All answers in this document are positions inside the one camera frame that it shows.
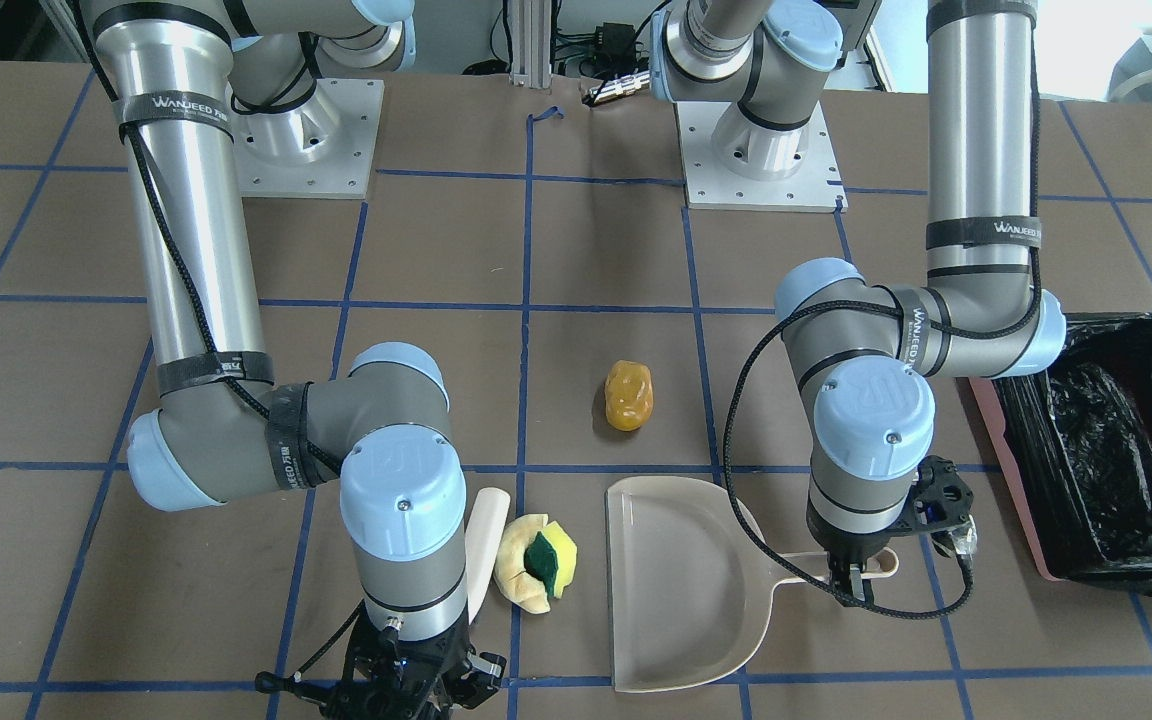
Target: silver cylinder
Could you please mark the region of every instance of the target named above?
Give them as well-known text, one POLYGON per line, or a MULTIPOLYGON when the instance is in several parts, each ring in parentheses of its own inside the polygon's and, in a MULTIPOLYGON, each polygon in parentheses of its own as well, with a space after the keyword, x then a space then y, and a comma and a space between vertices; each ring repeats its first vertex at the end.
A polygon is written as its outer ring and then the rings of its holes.
POLYGON ((937 29, 929 40, 929 100, 932 222, 1028 215, 1029 18, 972 15, 937 29))
MULTIPOLYGON (((229 45, 174 20, 129 20, 96 38, 119 94, 187 91, 222 100, 229 45)), ((191 272, 220 351, 264 351, 247 225, 234 172, 233 145, 219 128, 189 120, 156 120, 141 128, 166 222, 191 272)), ((136 168, 128 145, 129 167, 136 168)), ((150 328, 157 363, 204 353, 184 286, 147 205, 141 174, 131 173, 141 226, 150 328)))

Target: grid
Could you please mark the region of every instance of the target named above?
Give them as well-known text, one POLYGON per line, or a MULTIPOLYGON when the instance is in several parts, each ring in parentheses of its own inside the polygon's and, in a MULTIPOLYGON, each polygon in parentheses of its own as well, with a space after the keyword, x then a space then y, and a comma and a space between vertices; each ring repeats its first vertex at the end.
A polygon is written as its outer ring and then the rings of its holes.
MULTIPOLYGON (((65 127, 51 150, 50 158, 41 165, 29 164, 0 164, 0 170, 33 170, 40 173, 29 195, 26 205, 20 211, 18 220, 14 225, 13 232, 6 241, 3 251, 0 253, 0 274, 8 262, 9 256, 17 243, 20 234, 26 227, 29 215, 31 215, 38 197, 47 182, 47 179, 55 173, 126 173, 119 167, 94 167, 94 165, 63 165, 58 162, 61 149, 65 146, 74 120, 78 116, 79 109, 86 99, 88 91, 91 90, 93 78, 88 76, 77 99, 65 121, 65 127)), ((1102 204, 1114 211, 1114 215, 1121 225, 1130 247, 1132 247, 1135 258, 1139 262, 1140 268, 1146 273, 1152 283, 1152 266, 1149 263, 1146 252, 1135 237, 1134 228, 1123 213, 1124 205, 1152 205, 1152 197, 1119 197, 1111 191, 1111 184, 1102 176, 1101 168, 1093 159, 1092 152, 1087 149, 1087 143, 1079 132, 1078 124, 1075 123, 1070 114, 1069 106, 1060 105, 1061 118, 1068 124, 1079 151, 1083 152, 1089 167, 1091 167, 1097 182, 1102 189, 1101 196, 1076 196, 1076 195, 1044 195, 1043 200, 1070 200, 1086 202, 1087 204, 1102 204)), ((525 478, 528 473, 698 473, 708 475, 718 482, 721 468, 718 461, 717 441, 717 414, 714 414, 714 399, 710 391, 710 367, 707 357, 707 346, 704 336, 704 318, 712 314, 772 314, 765 306, 704 306, 698 283, 698 262, 696 260, 692 240, 692 218, 689 209, 682 206, 682 243, 685 248, 687 274, 689 274, 690 305, 553 305, 532 304, 531 301, 531 258, 532 258, 532 209, 535 209, 535 188, 538 183, 586 183, 586 184, 660 184, 670 187, 682 187, 680 179, 597 179, 582 176, 561 176, 561 174, 538 174, 535 173, 536 137, 535 128, 539 123, 561 122, 563 112, 558 105, 550 106, 548 109, 539 114, 526 115, 525 123, 521 123, 525 132, 526 143, 526 172, 524 173, 475 173, 454 170, 414 170, 397 168, 380 168, 381 176, 407 176, 407 177, 439 177, 439 179, 497 179, 497 181, 511 181, 524 183, 524 228, 522 228, 522 294, 517 304, 493 304, 493 302, 417 302, 417 301, 369 301, 354 300, 353 288, 355 288, 358 265, 361 265, 362 249, 365 245, 365 230, 367 225, 367 204, 362 204, 357 219, 357 229, 353 238, 351 259, 346 274, 344 291, 340 300, 262 300, 265 306, 324 306, 339 312, 338 335, 332 355, 332 377, 339 369, 340 356, 342 356, 346 340, 349 313, 353 309, 411 309, 411 310, 476 310, 476 311, 513 311, 521 316, 518 328, 521 341, 521 355, 518 357, 518 419, 517 419, 517 456, 511 465, 488 465, 488 464, 465 464, 467 471, 477 473, 511 473, 515 477, 515 500, 516 511, 526 511, 525 478), (702 384, 702 397, 705 415, 705 433, 708 439, 708 463, 707 464, 535 464, 526 458, 526 388, 529 388, 529 341, 531 313, 636 313, 636 314, 690 314, 695 332, 696 363, 699 365, 699 378, 702 384)), ((879 188, 879 187, 851 187, 847 191, 856 195, 890 195, 890 196, 923 196, 927 191, 916 190, 916 188, 879 188)), ((833 213, 833 223, 838 232, 838 250, 850 260, 852 258, 851 247, 846 232, 846 218, 841 209, 833 213)), ((12 293, 0 293, 0 302, 48 302, 50 304, 145 304, 145 297, 141 296, 65 296, 65 295, 12 295, 12 293)), ((127 682, 61 682, 51 679, 52 664, 55 661, 60 647, 61 637, 69 620, 69 612, 73 608, 74 597, 77 593, 78 584, 82 581, 84 564, 88 559, 88 551, 91 547, 92 536, 97 521, 101 516, 105 498, 109 492, 111 478, 119 471, 127 470, 124 462, 119 462, 119 453, 126 439, 129 423, 132 419, 132 411, 136 409, 137 397, 146 379, 147 366, 152 359, 152 344, 146 344, 141 356, 141 363, 134 376, 131 392, 124 403, 122 420, 119 423, 114 444, 109 448, 108 458, 105 462, 82 462, 82 461, 35 461, 26 457, 13 461, 0 461, 0 470, 82 470, 96 471, 100 473, 100 486, 96 492, 91 511, 88 514, 86 528, 83 530, 82 541, 78 546, 77 555, 74 558, 70 578, 65 590, 65 598, 61 601, 60 612, 56 616, 54 629, 47 643, 44 660, 38 669, 35 682, 0 682, 0 694, 29 694, 29 705, 26 708, 26 720, 32 720, 40 707, 41 698, 45 694, 108 694, 108 692, 234 692, 247 691, 250 682, 245 679, 234 680, 127 680, 127 682)), ((988 464, 960 464, 960 468, 969 473, 996 473, 996 465, 988 464)), ((738 465, 737 473, 808 473, 805 465, 738 465)), ((300 600, 301 581, 303 568, 306 561, 306 546, 310 539, 310 530, 314 523, 314 491, 306 493, 303 501, 301 516, 300 536, 297 539, 296 553, 294 553, 294 569, 289 579, 287 602, 285 604, 285 615, 282 632, 279 635, 278 653, 274 659, 275 672, 283 674, 287 670, 288 653, 291 650, 293 623, 296 619, 297 605, 300 600)), ((943 606, 941 581, 938 578, 937 569, 932 561, 932 551, 925 538, 920 543, 922 555, 924 556, 925 570, 927 570, 929 584, 937 605, 943 606)), ((1144 609, 1140 598, 1132 596, 1130 602, 1134 607, 1135 619, 1139 624, 1142 638, 1149 646, 1152 655, 1152 624, 1144 609)), ((973 711, 972 696, 969 692, 969 680, 992 680, 992 679, 1132 679, 1134 676, 1147 676, 1152 679, 1152 665, 1112 665, 1112 666, 1052 666, 1052 667, 996 667, 995 669, 970 669, 960 661, 958 650, 955 642, 954 624, 949 619, 940 621, 943 635, 946 652, 950 659, 950 668, 947 670, 844 670, 844 673, 753 673, 742 667, 736 674, 728 679, 719 680, 719 685, 735 685, 738 691, 738 712, 742 719, 755 717, 753 703, 750 700, 750 688, 760 685, 795 685, 795 684, 849 684, 849 683, 892 683, 892 682, 929 682, 929 680, 945 680, 952 682, 957 689, 957 697, 961 706, 961 714, 965 719, 977 717, 973 711)), ((540 679, 524 679, 520 675, 518 661, 521 657, 522 619, 517 607, 511 611, 511 630, 509 630, 509 673, 506 680, 506 697, 494 702, 506 702, 506 712, 509 720, 516 720, 518 715, 518 696, 522 689, 535 688, 594 688, 609 687, 609 676, 604 675, 567 675, 567 676, 541 676, 540 679)), ((266 717, 273 720, 279 714, 279 697, 270 698, 266 707, 266 717)))

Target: metal connector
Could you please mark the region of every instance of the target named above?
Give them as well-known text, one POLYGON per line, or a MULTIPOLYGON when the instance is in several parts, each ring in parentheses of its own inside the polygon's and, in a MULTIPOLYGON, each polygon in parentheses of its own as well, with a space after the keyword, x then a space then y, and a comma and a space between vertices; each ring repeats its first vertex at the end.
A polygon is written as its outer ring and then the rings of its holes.
POLYGON ((643 70, 590 88, 585 92, 585 105, 602 105, 602 103, 620 100, 621 97, 636 94, 636 92, 649 90, 649 88, 652 88, 652 73, 643 70))
POLYGON ((946 558, 971 558, 975 555, 977 541, 975 518, 970 515, 967 523, 932 533, 932 544, 935 547, 935 552, 941 553, 946 558))

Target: light blue joint cap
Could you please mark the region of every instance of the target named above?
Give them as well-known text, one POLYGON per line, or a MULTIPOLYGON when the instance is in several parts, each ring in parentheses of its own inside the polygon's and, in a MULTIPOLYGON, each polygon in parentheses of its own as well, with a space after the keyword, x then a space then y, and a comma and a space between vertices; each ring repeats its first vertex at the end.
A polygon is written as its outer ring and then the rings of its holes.
POLYGON ((397 61, 396 73, 410 69, 416 61, 416 20, 403 20, 403 59, 397 61))
POLYGON ((248 47, 256 45, 258 41, 260 41, 260 39, 262 36, 259 35, 253 37, 236 37, 233 38, 232 41, 229 41, 229 47, 230 50, 234 51, 234 53, 242 53, 243 50, 248 50, 248 47))
POLYGON ((136 492, 159 510, 191 510, 221 505, 202 492, 172 454, 162 437, 159 411, 142 415, 132 423, 127 447, 127 468, 136 492))
POLYGON ((669 61, 666 58, 668 50, 664 46, 664 18, 667 10, 668 8, 664 8, 652 14, 652 55, 647 56, 647 68, 652 70, 652 96, 657 100, 673 103, 673 96, 669 94, 669 74, 664 69, 669 61))
POLYGON ((372 344, 353 359, 353 365, 349 365, 349 374, 353 374, 355 370, 369 363, 393 363, 416 370, 417 373, 434 381, 438 389, 444 392, 444 397, 447 400, 447 409, 452 409, 452 397, 447 395, 447 386, 444 386, 442 370, 439 370, 438 363, 434 362, 433 357, 430 357, 429 353, 425 353, 419 347, 407 342, 372 344))
POLYGON ((865 282, 855 265, 839 258, 817 258, 790 270, 776 286, 776 321, 788 318, 816 293, 849 279, 865 282))
POLYGON ((1020 358, 995 378, 1018 378, 1041 373, 1055 363, 1062 350, 1064 350, 1064 313, 1060 309, 1060 300, 1044 290, 1043 304, 1038 306, 1038 328, 1034 331, 1034 336, 1029 341, 1025 351, 1021 353, 1020 358))
POLYGON ((362 438, 340 467, 340 518, 353 541, 392 562, 442 547, 465 517, 465 475, 447 438, 389 425, 362 438))
POLYGON ((937 424, 932 387, 884 355, 852 357, 824 379, 813 409, 820 448, 855 477, 905 477, 927 456, 937 424))
POLYGON ((763 25, 786 53, 819 73, 835 68, 842 56, 842 26, 812 0, 776 0, 763 25))
POLYGON ((416 0, 353 0, 353 8, 369 22, 379 26, 392 26, 412 16, 416 0))

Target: plush toy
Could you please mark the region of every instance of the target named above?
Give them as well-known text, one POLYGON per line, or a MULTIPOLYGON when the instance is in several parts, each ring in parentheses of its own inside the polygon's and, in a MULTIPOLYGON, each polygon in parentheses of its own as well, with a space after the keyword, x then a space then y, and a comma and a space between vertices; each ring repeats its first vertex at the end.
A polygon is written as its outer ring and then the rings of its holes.
POLYGON ((524 515, 500 536, 493 577, 500 594, 532 615, 550 612, 576 574, 576 543, 550 515, 524 515))

